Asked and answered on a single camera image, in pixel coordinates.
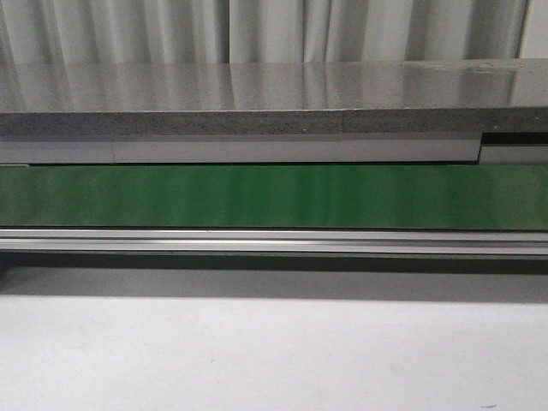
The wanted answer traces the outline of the aluminium conveyor side rail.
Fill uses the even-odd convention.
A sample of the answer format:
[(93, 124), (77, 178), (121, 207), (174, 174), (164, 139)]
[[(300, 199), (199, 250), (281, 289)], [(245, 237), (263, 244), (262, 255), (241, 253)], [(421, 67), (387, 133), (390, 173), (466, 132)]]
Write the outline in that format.
[(533, 231), (2, 229), (3, 251), (547, 255)]

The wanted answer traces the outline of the green conveyor belt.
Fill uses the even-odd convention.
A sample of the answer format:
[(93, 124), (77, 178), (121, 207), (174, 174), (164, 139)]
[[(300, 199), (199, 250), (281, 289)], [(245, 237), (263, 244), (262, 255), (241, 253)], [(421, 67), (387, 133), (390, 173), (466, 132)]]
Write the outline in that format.
[(4, 226), (547, 228), (544, 165), (4, 167)]

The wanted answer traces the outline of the grey panel under counter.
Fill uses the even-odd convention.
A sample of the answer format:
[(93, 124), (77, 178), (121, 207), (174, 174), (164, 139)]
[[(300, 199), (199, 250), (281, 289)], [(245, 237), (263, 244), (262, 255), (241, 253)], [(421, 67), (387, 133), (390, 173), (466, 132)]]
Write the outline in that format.
[(545, 133), (8, 135), (2, 164), (546, 164)]

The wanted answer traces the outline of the grey pleated curtain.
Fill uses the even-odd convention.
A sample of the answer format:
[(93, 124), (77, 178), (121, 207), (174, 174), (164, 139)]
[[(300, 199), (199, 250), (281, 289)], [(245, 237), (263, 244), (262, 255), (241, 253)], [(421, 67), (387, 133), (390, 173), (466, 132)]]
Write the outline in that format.
[(544, 1), (4, 1), (3, 63), (539, 58)]

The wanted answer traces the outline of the grey stone counter slab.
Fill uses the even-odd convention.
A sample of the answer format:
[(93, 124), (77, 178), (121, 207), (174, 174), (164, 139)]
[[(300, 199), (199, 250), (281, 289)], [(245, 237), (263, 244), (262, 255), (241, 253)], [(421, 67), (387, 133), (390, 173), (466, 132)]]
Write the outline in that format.
[(544, 59), (1, 67), (4, 135), (546, 129)]

